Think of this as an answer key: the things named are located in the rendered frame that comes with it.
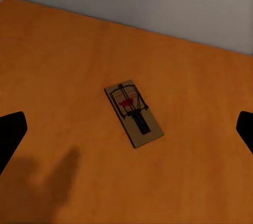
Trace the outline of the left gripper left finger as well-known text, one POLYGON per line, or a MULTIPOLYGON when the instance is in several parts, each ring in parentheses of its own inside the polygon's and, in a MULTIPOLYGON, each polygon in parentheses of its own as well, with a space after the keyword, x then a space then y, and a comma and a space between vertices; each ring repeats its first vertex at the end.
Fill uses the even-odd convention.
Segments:
POLYGON ((27 132, 23 111, 0 117, 0 174, 27 132))

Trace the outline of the mousetrap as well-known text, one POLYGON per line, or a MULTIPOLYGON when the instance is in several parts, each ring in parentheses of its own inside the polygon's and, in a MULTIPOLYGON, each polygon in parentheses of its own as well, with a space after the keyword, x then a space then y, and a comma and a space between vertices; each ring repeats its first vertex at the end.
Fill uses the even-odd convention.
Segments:
POLYGON ((135 149, 164 136, 132 79, 110 85, 104 90, 135 149))

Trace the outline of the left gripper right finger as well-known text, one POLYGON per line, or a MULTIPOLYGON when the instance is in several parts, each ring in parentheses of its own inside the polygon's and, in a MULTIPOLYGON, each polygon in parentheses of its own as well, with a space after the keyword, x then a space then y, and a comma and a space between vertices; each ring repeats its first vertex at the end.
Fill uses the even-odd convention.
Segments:
POLYGON ((253 153, 253 113, 241 111, 236 129, 253 153))

